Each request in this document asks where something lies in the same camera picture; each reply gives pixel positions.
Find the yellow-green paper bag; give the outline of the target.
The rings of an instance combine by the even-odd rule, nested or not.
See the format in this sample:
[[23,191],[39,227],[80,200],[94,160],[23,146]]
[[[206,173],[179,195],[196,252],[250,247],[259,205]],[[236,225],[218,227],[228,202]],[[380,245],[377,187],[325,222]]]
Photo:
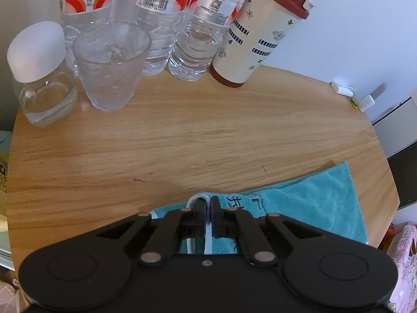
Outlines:
[[11,147],[12,132],[0,132],[0,166],[1,166],[1,191],[7,192],[7,175],[9,167],[9,151]]

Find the water bottle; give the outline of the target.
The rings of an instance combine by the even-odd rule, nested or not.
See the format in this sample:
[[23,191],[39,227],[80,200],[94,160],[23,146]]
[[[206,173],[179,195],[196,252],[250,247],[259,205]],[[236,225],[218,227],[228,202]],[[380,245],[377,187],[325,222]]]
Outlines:
[[112,0],[59,0],[61,22],[66,39],[66,61],[77,72],[72,52],[73,41],[84,30],[109,19]]
[[151,37],[151,48],[142,74],[164,70],[191,0],[136,0],[134,20]]

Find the middle water bottle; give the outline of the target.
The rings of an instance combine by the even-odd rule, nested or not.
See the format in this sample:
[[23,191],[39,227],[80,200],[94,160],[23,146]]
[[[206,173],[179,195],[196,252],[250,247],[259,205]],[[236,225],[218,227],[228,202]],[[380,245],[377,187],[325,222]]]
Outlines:
[[191,0],[136,0],[134,20],[151,37],[151,48],[142,74],[164,70]]

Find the pink floral fabric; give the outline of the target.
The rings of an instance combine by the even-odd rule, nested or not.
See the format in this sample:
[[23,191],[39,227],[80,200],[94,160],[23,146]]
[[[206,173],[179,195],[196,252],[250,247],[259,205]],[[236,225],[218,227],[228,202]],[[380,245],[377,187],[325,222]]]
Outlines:
[[416,308],[416,224],[408,222],[394,236],[387,254],[398,270],[398,281],[389,301],[395,312],[412,312]]

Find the green lid yellow tin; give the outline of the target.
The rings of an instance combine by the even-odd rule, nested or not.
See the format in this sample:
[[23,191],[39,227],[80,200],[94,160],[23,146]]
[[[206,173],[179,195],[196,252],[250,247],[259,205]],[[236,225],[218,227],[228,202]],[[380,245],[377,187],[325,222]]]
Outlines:
[[354,109],[356,109],[356,110],[358,110],[358,109],[359,109],[359,107],[358,107],[358,102],[357,102],[357,100],[356,100],[354,97],[349,98],[349,101],[350,101],[350,104],[352,105],[352,107],[353,107]]

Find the small white cap jar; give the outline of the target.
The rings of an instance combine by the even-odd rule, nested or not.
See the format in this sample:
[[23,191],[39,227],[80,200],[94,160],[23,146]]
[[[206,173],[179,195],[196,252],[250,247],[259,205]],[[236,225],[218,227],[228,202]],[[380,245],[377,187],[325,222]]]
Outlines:
[[25,28],[11,41],[6,59],[14,94],[32,125],[47,127],[74,109],[78,89],[60,24],[42,21]]

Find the clear drinking glass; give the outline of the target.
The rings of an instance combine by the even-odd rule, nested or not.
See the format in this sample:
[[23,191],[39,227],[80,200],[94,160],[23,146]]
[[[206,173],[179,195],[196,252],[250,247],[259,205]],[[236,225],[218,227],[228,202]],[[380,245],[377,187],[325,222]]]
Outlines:
[[78,35],[72,52],[94,108],[119,110],[132,99],[151,44],[149,33],[131,23],[100,23]]

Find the leftmost water bottle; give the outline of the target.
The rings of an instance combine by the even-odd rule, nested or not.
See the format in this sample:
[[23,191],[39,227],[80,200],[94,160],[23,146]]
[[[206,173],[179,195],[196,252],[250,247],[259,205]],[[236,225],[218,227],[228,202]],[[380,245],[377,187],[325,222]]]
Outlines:
[[84,30],[109,19],[112,0],[59,0],[61,22],[66,39],[66,61],[77,72],[72,52],[73,41]]

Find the water bottle nearest tumbler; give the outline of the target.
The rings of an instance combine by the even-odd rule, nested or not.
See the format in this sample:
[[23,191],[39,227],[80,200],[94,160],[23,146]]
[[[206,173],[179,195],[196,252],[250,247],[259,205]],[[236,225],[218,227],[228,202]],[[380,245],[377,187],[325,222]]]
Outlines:
[[169,72],[197,81],[207,71],[246,0],[191,0],[168,62]]

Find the red lid patterned tumbler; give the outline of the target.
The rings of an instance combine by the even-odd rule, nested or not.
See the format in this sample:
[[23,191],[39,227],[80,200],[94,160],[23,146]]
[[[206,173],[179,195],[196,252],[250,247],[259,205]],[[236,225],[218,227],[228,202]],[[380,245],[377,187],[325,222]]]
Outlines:
[[311,0],[246,0],[209,67],[212,77],[242,86],[314,7]]

